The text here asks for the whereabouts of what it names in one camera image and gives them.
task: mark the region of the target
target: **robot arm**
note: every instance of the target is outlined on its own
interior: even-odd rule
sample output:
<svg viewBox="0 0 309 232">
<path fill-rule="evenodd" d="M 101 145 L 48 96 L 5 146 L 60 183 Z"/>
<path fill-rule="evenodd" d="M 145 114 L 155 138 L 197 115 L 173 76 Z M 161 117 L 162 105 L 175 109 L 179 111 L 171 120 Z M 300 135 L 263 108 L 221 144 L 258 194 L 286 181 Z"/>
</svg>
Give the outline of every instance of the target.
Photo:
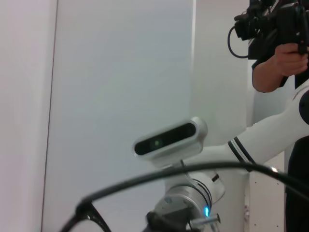
<svg viewBox="0 0 309 232">
<path fill-rule="evenodd" d="M 203 147 L 206 135 L 206 124 L 199 118 L 193 118 L 143 138 L 134 145 L 135 155 L 159 168 L 223 160 L 265 163 L 298 139 L 309 136 L 309 80 L 295 91 L 292 102 L 282 114 L 254 124 L 228 143 Z M 176 225 L 179 222 L 200 223 L 200 227 L 196 228 L 202 231 L 210 220 L 204 210 L 210 211 L 212 204 L 224 194 L 220 179 L 198 172 L 169 178 L 165 183 L 166 194 L 154 212 L 162 217 L 180 212 L 192 221 L 178 220 L 177 216 Z"/>
<path fill-rule="evenodd" d="M 283 113 L 254 124 L 225 145 L 204 147 L 186 163 L 221 160 L 265 163 L 305 136 L 309 136 L 309 81 L 296 89 Z"/>
</svg>

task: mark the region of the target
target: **cable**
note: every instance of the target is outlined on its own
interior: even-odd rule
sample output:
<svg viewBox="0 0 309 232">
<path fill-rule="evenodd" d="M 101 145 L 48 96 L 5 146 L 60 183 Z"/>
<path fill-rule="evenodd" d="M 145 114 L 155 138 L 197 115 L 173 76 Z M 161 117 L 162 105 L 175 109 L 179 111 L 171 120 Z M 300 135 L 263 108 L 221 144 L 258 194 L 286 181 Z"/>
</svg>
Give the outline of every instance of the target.
<svg viewBox="0 0 309 232">
<path fill-rule="evenodd" d="M 302 197 L 306 201 L 309 202 L 309 186 L 303 184 L 299 180 L 288 176 L 287 174 L 276 172 L 273 169 L 259 165 L 259 164 L 251 164 L 251 163 L 240 163 L 240 162 L 216 162 L 216 163 L 203 163 L 203 164 L 195 164 L 185 167 L 178 167 L 173 169 L 164 169 L 158 172 L 150 173 L 147 175 L 139 176 L 128 181 L 121 182 L 119 184 L 110 186 L 108 188 L 104 188 L 94 194 L 89 195 L 88 197 L 84 198 L 82 202 L 78 205 L 77 208 L 83 207 L 84 205 L 92 204 L 93 201 L 99 200 L 106 196 L 112 195 L 114 193 L 123 191 L 125 189 L 132 188 L 134 186 L 138 186 L 147 182 L 155 181 L 158 179 L 171 177 L 183 173 L 188 172 L 196 172 L 202 170 L 210 170 L 210 169 L 250 169 L 252 171 L 257 171 L 259 173 L 263 173 L 269 177 L 272 177 L 280 182 L 284 183 L 286 187 L 288 187 L 291 191 L 293 191 L 298 196 Z M 82 221 L 83 219 L 87 218 L 78 218 L 74 216 L 71 218 L 68 223 L 64 226 L 61 232 L 69 232 L 77 223 Z M 100 216 L 100 220 L 95 220 L 94 222 L 97 223 L 99 226 L 100 224 L 104 224 L 104 227 L 107 230 L 102 230 L 104 232 L 111 232 L 108 228 L 107 224 L 105 223 L 104 219 Z"/>
<path fill-rule="evenodd" d="M 74 215 L 61 229 L 60 232 L 69 232 L 71 231 L 78 223 L 82 222 L 84 219 Z"/>
<path fill-rule="evenodd" d="M 232 34 L 232 31 L 233 31 L 234 29 L 235 29 L 235 26 L 233 26 L 233 27 L 231 28 L 231 30 L 228 32 L 228 36 L 227 36 L 227 46 L 228 46 L 228 50 L 230 51 L 230 53 L 231 53 L 233 56 L 235 56 L 235 57 L 237 57 L 237 58 L 240 58 L 240 59 L 246 59 L 246 58 L 248 58 L 249 56 L 239 56 L 239 55 L 235 54 L 235 53 L 233 52 L 232 48 L 231 48 L 231 34 Z"/>
</svg>

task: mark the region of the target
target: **person's hand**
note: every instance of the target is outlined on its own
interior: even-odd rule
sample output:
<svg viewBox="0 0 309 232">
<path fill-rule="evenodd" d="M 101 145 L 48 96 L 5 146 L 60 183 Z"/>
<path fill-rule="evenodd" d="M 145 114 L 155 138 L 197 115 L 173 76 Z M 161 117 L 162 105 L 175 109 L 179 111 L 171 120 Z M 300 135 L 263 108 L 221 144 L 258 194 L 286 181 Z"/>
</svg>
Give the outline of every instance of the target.
<svg viewBox="0 0 309 232">
<path fill-rule="evenodd" d="M 297 53 L 298 44 L 287 43 L 279 45 L 273 56 L 276 72 L 283 76 L 303 73 L 308 68 L 308 54 Z"/>
</svg>

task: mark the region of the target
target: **depth camera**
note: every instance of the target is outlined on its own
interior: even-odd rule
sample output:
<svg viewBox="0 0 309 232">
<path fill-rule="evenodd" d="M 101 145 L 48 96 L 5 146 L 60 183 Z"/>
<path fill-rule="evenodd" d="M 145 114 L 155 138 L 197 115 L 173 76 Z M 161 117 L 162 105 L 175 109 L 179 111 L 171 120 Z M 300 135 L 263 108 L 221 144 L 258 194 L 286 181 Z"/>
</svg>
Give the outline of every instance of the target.
<svg viewBox="0 0 309 232">
<path fill-rule="evenodd" d="M 195 135 L 196 131 L 196 126 L 193 123 L 186 123 L 135 144 L 134 150 L 137 155 L 143 156 L 152 151 L 190 138 Z"/>
<path fill-rule="evenodd" d="M 133 152 L 140 159 L 163 167 L 199 154 L 207 132 L 205 121 L 193 117 L 140 138 L 133 145 Z"/>
</svg>

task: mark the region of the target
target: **person's arm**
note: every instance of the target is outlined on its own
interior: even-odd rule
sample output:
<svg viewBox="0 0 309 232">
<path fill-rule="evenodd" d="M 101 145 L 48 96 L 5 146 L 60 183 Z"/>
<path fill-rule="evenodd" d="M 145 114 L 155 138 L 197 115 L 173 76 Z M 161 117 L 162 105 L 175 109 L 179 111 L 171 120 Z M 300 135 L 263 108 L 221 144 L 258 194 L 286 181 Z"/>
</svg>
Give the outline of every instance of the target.
<svg viewBox="0 0 309 232">
<path fill-rule="evenodd" d="M 276 71 L 274 57 L 260 63 L 253 70 L 253 86 L 259 92 L 272 92 L 280 87 L 285 76 Z"/>
<path fill-rule="evenodd" d="M 308 68 L 308 54 L 297 53 L 298 45 L 279 45 L 265 62 L 253 68 L 253 86 L 259 92 L 272 92 L 282 86 L 287 77 L 304 72 Z"/>
</svg>

